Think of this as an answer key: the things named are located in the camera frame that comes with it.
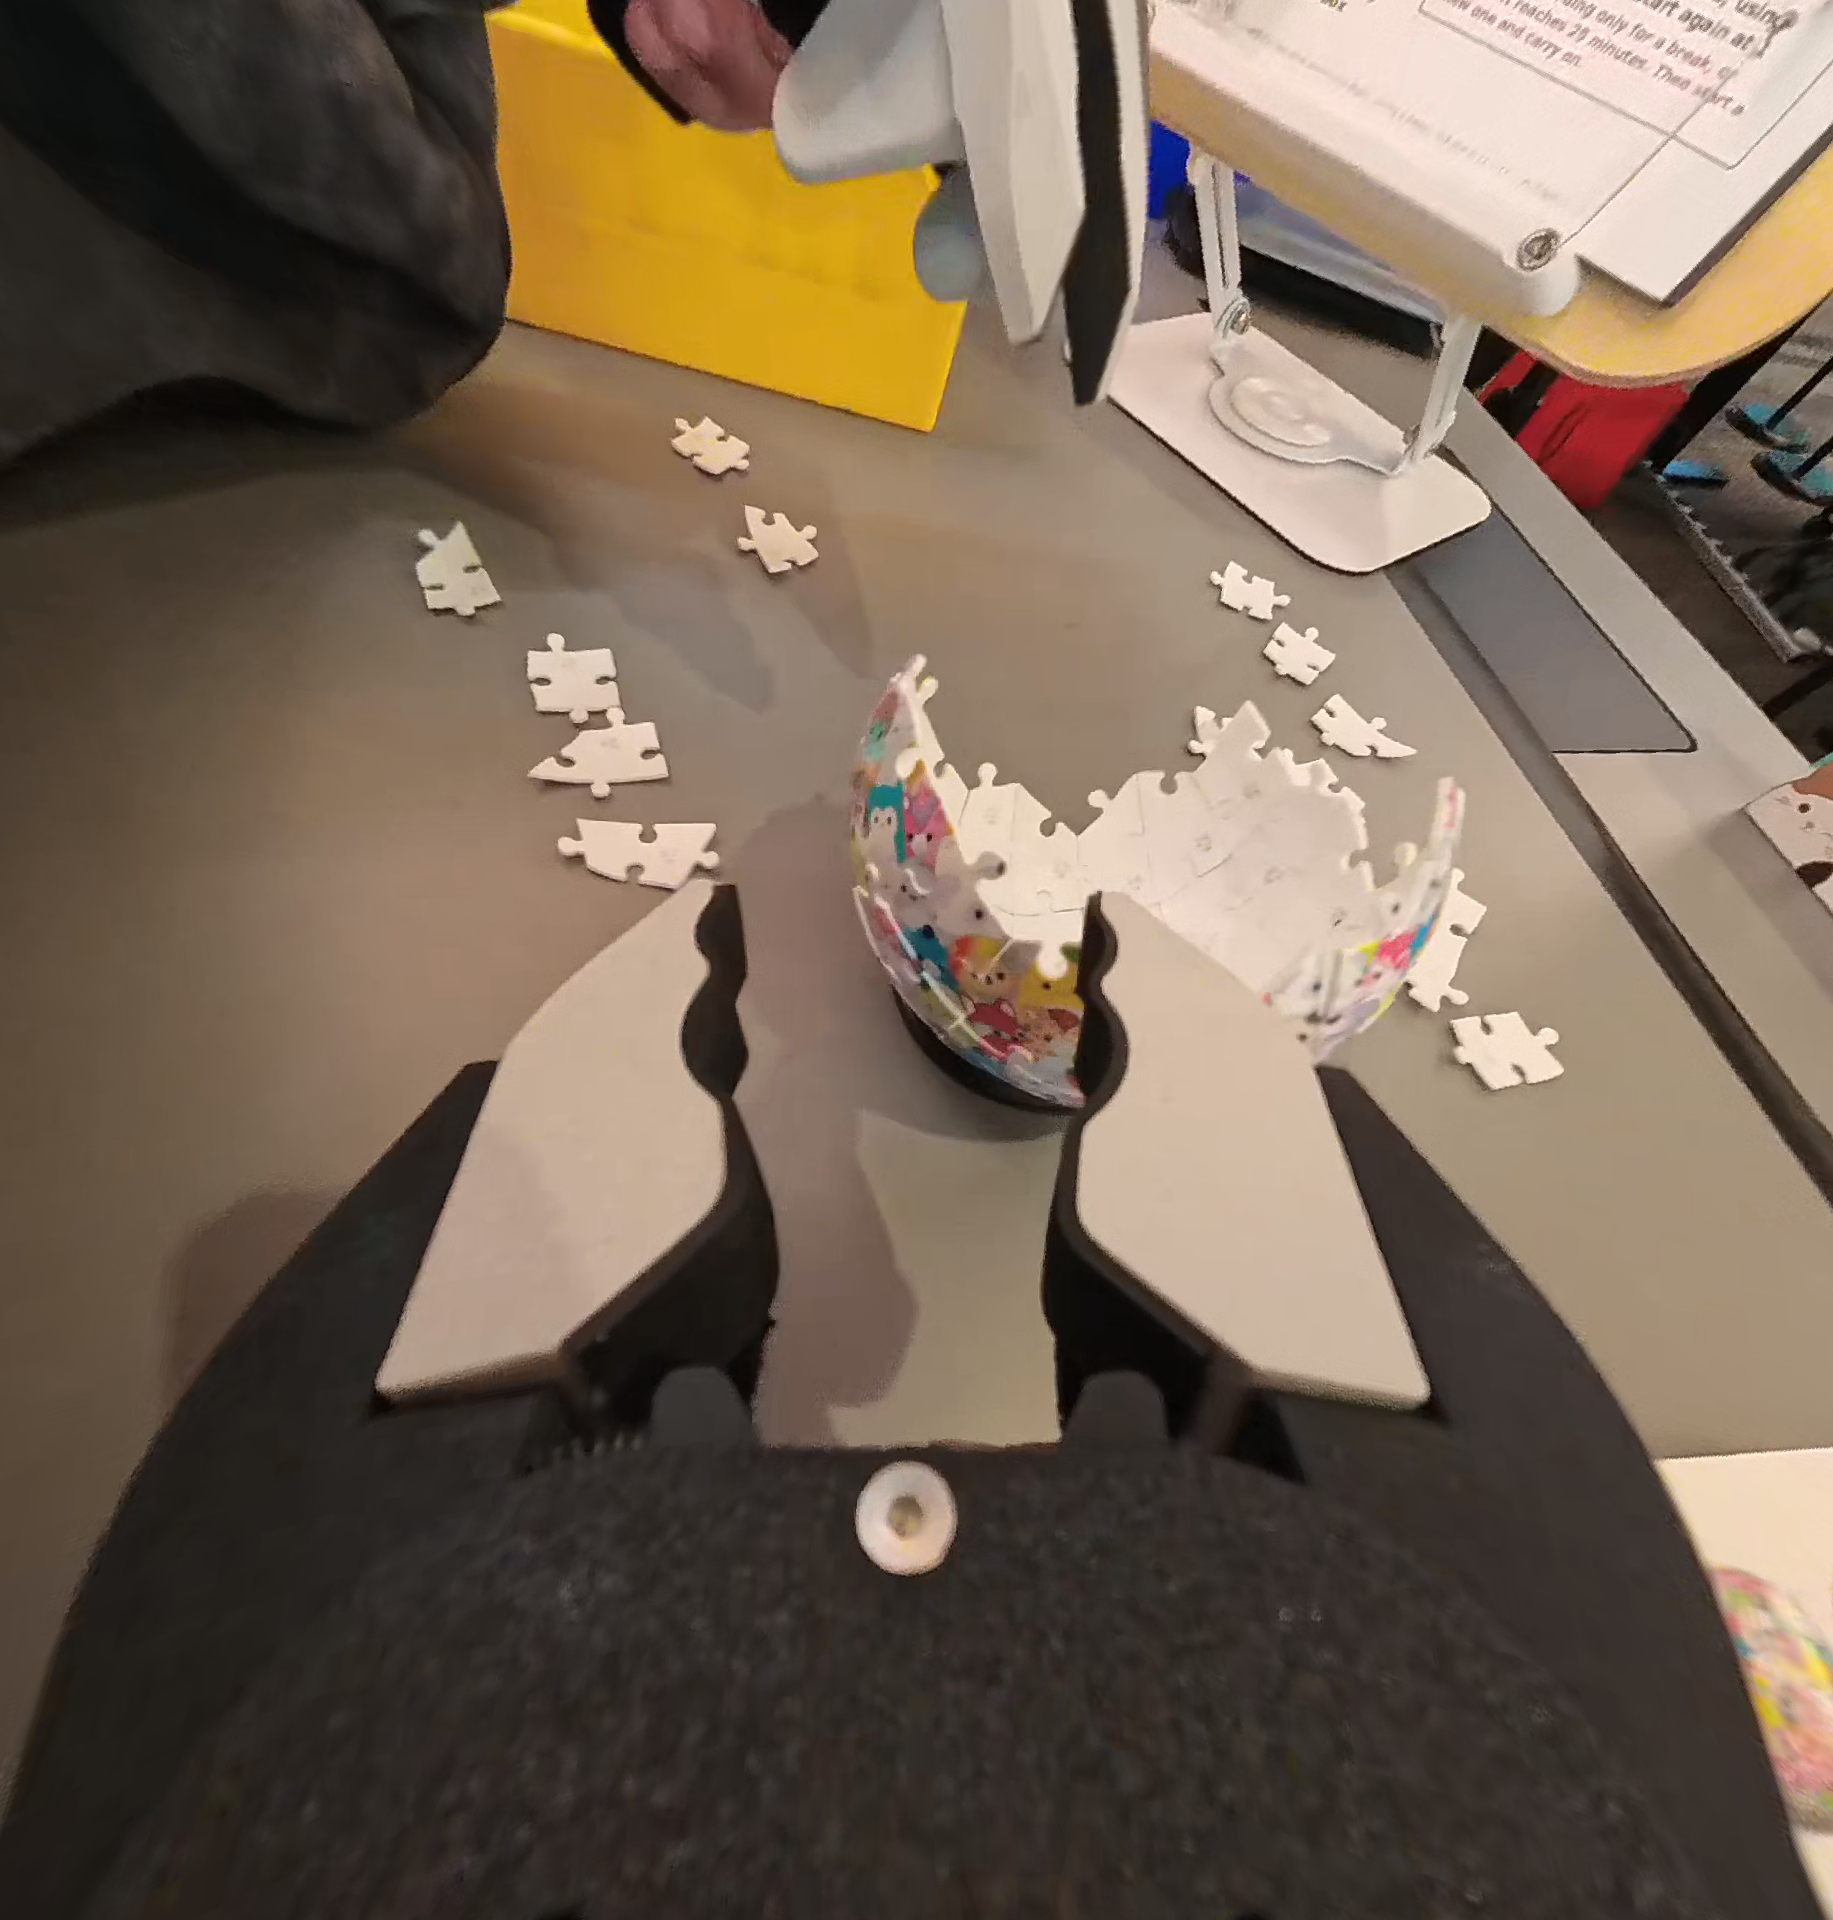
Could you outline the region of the black wheeled chair base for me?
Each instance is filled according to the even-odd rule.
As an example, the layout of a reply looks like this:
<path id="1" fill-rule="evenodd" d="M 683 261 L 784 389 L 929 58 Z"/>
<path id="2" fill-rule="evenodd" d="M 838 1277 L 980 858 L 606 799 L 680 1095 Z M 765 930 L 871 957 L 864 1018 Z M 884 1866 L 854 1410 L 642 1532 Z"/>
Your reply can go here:
<path id="1" fill-rule="evenodd" d="M 1833 291 L 1696 386 L 1659 484 L 1771 656 L 1833 657 Z"/>

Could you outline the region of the yellow plastic bin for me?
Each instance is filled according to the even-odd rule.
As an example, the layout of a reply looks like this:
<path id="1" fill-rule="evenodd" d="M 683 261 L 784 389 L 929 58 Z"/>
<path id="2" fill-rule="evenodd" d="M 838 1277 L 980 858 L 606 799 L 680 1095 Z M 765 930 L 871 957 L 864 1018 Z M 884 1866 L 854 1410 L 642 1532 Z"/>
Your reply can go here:
<path id="1" fill-rule="evenodd" d="M 488 25 L 515 323 L 935 426 L 966 306 L 914 270 L 932 169 L 801 185 L 771 135 L 680 128 L 583 2 Z"/>

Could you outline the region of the printed paper sheet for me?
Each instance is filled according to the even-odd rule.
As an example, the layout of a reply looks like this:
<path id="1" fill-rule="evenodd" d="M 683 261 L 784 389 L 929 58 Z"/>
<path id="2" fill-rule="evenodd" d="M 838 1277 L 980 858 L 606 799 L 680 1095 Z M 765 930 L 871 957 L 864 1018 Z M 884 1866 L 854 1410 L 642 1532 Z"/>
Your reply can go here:
<path id="1" fill-rule="evenodd" d="M 1197 2 L 1241 83 L 1680 301 L 1833 140 L 1833 2 Z"/>

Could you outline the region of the red bin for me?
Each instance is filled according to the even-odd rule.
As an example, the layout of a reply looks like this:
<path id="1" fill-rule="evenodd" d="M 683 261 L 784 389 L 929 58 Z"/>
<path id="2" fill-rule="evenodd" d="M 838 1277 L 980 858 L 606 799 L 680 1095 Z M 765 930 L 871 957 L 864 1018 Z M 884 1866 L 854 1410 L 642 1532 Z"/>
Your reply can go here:
<path id="1" fill-rule="evenodd" d="M 1515 352 L 1479 389 L 1488 414 L 1515 440 L 1564 501 L 1596 511 L 1651 456 L 1690 401 L 1693 386 L 1601 386 Z"/>

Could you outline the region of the partly built white puzzle ball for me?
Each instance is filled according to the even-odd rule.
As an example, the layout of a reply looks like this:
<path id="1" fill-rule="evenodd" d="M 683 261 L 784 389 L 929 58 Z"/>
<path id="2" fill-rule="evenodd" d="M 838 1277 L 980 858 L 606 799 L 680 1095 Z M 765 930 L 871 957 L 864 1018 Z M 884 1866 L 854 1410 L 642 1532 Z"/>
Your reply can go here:
<path id="1" fill-rule="evenodd" d="M 1193 764 L 1093 796 L 1058 822 L 992 764 L 961 773 L 909 660 L 851 777 L 854 906 L 911 1036 L 966 1084 L 1081 1108 L 1077 988 L 1098 896 L 1154 914 L 1281 1013 L 1313 1058 L 1369 1029 L 1427 949 L 1455 878 L 1466 793 L 1440 779 L 1422 845 L 1369 860 L 1367 804 L 1325 762 L 1270 745 L 1259 707 L 1197 710 Z"/>

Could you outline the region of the dark grey table flap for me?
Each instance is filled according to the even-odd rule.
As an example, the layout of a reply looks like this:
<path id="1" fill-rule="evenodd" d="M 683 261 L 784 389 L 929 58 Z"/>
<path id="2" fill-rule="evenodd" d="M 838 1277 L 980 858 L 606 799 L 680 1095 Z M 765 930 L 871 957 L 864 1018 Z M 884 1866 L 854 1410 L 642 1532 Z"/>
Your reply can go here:
<path id="1" fill-rule="evenodd" d="M 1693 732 L 1502 514 L 1414 558 L 1554 753 L 1690 753 Z"/>

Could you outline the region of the wooden document board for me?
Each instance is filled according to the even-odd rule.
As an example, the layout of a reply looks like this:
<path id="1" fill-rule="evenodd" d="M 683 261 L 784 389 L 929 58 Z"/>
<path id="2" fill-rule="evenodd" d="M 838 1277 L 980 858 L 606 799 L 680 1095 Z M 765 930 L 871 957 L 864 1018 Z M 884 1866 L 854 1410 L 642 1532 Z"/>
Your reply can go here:
<path id="1" fill-rule="evenodd" d="M 1557 319 L 1490 323 L 1445 312 L 1602 386 L 1690 383 L 1742 358 L 1833 291 L 1833 140 L 1680 301 L 1652 301 L 1585 261 L 1581 276 Z"/>

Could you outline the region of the puzzle pieces group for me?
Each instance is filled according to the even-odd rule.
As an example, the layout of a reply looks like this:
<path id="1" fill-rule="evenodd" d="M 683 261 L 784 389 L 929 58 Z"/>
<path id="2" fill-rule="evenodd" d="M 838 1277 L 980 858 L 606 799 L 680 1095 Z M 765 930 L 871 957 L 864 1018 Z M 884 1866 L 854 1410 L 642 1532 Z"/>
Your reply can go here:
<path id="1" fill-rule="evenodd" d="M 1328 759 L 1297 759 L 1256 707 L 1197 713 L 1191 784 L 1211 813 L 1211 871 L 1173 899 L 1177 922 L 1333 1058 L 1409 997 L 1449 1016 L 1449 1058 L 1483 1091 L 1561 1074 L 1557 1029 L 1472 1013 L 1455 985 L 1483 904 L 1461 874 L 1470 796 L 1436 779 L 1427 832 L 1369 854 L 1369 804 Z"/>

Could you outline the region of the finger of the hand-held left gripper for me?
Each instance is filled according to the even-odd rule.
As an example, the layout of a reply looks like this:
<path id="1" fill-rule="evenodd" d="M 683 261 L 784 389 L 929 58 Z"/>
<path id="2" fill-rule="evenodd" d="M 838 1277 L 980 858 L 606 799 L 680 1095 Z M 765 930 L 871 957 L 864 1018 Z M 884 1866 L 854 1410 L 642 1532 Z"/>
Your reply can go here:
<path id="1" fill-rule="evenodd" d="M 1072 2 L 1081 221 L 1071 255 L 1072 401 L 1108 397 L 1147 246 L 1147 2 Z"/>
<path id="2" fill-rule="evenodd" d="M 1015 344 L 1046 335 L 1081 226 L 1077 25 L 1071 2 L 941 2 L 950 117 L 940 163 L 932 297 L 992 280 Z"/>

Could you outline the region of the printed instruction leaflet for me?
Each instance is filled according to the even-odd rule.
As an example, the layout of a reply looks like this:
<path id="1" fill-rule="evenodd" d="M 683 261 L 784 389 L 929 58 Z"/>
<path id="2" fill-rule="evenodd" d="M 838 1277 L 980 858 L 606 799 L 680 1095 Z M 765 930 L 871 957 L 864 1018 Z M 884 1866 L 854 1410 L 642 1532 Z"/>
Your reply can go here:
<path id="1" fill-rule="evenodd" d="M 1833 1450 L 1672 1455 L 1795 1847 L 1833 1910 Z"/>

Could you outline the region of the white clamp bar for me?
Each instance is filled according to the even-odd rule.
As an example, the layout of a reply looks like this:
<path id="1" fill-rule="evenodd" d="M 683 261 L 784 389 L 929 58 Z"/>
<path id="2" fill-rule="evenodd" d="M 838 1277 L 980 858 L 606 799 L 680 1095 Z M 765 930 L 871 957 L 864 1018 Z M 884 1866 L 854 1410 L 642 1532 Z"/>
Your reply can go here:
<path id="1" fill-rule="evenodd" d="M 1372 255 L 1440 309 L 1557 319 L 1581 294 L 1574 221 L 1483 154 L 1420 2 L 1154 2 L 1160 126 Z"/>

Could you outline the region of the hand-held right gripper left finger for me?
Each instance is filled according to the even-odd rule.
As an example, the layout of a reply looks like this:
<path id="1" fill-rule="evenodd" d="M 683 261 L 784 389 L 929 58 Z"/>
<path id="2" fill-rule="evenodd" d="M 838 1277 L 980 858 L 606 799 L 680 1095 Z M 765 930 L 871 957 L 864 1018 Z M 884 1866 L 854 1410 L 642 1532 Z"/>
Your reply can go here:
<path id="1" fill-rule="evenodd" d="M 587 1388 L 649 1406 L 707 1369 L 754 1401 L 774 1201 L 736 1091 L 734 884 L 685 884 L 581 966 L 494 1068 L 379 1369 L 390 1406 Z"/>

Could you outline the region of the person's left hand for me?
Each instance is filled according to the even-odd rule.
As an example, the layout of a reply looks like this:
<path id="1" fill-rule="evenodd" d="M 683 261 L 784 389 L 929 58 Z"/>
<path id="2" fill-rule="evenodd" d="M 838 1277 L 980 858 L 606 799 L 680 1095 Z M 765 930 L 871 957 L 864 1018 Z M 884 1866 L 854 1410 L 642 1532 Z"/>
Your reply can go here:
<path id="1" fill-rule="evenodd" d="M 774 128 L 795 56 L 762 2 L 631 2 L 624 44 L 680 117 L 730 135 Z"/>

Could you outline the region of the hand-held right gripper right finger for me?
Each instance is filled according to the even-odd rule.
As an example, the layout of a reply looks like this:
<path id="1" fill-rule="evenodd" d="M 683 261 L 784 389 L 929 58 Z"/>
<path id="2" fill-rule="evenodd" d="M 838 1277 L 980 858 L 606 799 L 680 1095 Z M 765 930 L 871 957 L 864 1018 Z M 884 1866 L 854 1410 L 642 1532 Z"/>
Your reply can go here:
<path id="1" fill-rule="evenodd" d="M 1088 901 L 1080 993 L 1050 1271 L 1244 1385 L 1422 1410 L 1426 1361 L 1291 1023 L 1128 896 Z"/>

